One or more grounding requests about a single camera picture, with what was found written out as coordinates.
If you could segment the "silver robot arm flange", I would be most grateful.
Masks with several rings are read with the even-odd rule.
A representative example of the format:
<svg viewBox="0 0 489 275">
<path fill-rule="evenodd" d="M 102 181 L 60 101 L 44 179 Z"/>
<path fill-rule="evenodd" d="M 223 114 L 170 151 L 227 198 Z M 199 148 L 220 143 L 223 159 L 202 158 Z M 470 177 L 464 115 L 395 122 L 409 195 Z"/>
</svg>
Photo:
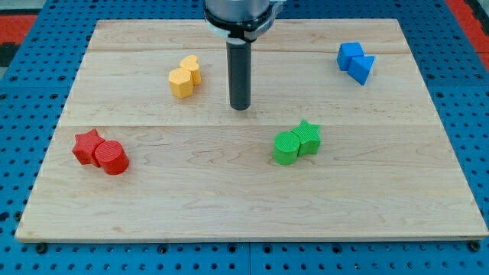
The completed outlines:
<svg viewBox="0 0 489 275">
<path fill-rule="evenodd" d="M 208 28 L 230 44 L 255 42 L 271 29 L 284 0 L 204 0 Z"/>
</svg>

